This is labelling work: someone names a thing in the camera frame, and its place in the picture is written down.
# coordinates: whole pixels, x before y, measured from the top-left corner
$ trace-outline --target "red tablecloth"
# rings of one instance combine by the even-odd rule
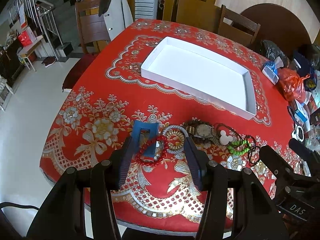
[[[142,78],[142,62],[166,36],[205,47],[248,68],[255,89],[257,115],[247,121],[184,92]],[[172,22],[136,21],[99,54],[70,92],[49,131],[40,167],[50,179],[57,181],[70,166],[85,169],[107,159],[113,150],[121,147],[132,130],[133,120],[158,122],[162,130],[169,124],[197,118],[211,124],[223,122],[240,134],[251,134],[259,146],[270,145],[295,172],[300,172],[300,159],[287,145],[293,130],[287,102],[262,74],[265,61],[248,48],[214,33]],[[232,86],[232,81],[226,77],[225,84]],[[240,170],[247,165],[246,156],[233,156],[225,147],[201,144],[198,148],[227,168]],[[273,197],[272,173],[262,162],[252,170]],[[112,195],[116,217],[120,220],[155,229],[195,232],[206,193],[198,192],[193,185],[184,154],[168,154],[156,168],[141,167],[133,160],[126,184]],[[228,198],[227,216],[232,218],[232,189]],[[90,203],[88,191],[85,199]]]

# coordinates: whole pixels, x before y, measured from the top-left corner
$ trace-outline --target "shoe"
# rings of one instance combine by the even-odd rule
[[[45,62],[45,67],[49,67],[57,61],[55,57],[48,57],[47,61]]]
[[[45,63],[47,62],[48,58],[49,58],[49,57],[46,57],[46,58],[42,61],[41,64],[45,64]]]

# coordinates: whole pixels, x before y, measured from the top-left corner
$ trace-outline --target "metal bolt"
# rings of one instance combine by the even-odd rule
[[[218,165],[218,163],[217,163],[216,161],[214,161],[214,160],[211,160],[211,161],[209,161],[208,163],[209,163],[209,165],[210,165],[211,167],[215,167],[215,166]]]
[[[111,161],[109,161],[109,160],[103,160],[102,162],[101,162],[101,165],[102,166],[109,166],[111,164]]]
[[[285,186],[284,190],[286,191],[286,193],[290,193],[291,189],[288,186]]]
[[[244,173],[246,173],[246,174],[251,174],[251,173],[252,173],[252,170],[249,169],[249,168],[243,168],[243,171],[244,171]]]
[[[76,171],[76,169],[74,168],[74,167],[69,167],[69,168],[67,168],[67,173],[68,174],[72,174],[72,173],[74,173]]]

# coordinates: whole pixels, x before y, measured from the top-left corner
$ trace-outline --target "white floor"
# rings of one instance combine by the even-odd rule
[[[35,62],[36,72],[25,69],[5,112],[0,112],[0,202],[40,207],[51,186],[39,161],[49,129],[67,97],[61,86],[79,59],[49,68]],[[25,236],[35,210],[3,209],[15,229]],[[87,236],[92,237],[91,217],[85,211]],[[125,227],[119,226],[123,233]]]

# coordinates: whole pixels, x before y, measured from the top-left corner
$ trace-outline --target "black cord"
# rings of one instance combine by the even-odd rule
[[[25,206],[25,205],[20,205],[20,204],[16,204],[16,203],[12,203],[12,202],[2,202],[0,203],[0,210],[4,207],[16,207],[16,208],[25,208],[25,209],[35,209],[35,210],[39,210],[39,208],[35,207],[35,206]]]
[[[217,129],[218,134],[220,131],[219,130],[220,127],[225,127],[227,129],[229,129],[231,132],[233,132],[237,136],[237,139],[240,142],[240,145],[242,145],[244,140],[247,141],[247,143],[245,144],[245,146],[249,149],[248,156],[247,156],[247,163],[249,164],[250,167],[257,165],[257,163],[260,161],[260,157],[258,157],[258,159],[255,162],[252,161],[252,157],[254,155],[254,152],[256,150],[260,150],[260,147],[257,145],[257,141],[255,140],[255,138],[251,135],[245,135],[244,138],[242,138],[241,135],[239,133],[237,133],[232,127],[227,126],[224,123],[219,123],[217,125],[216,129]],[[232,143],[230,143],[230,145],[232,147],[239,147],[239,145],[234,145]]]

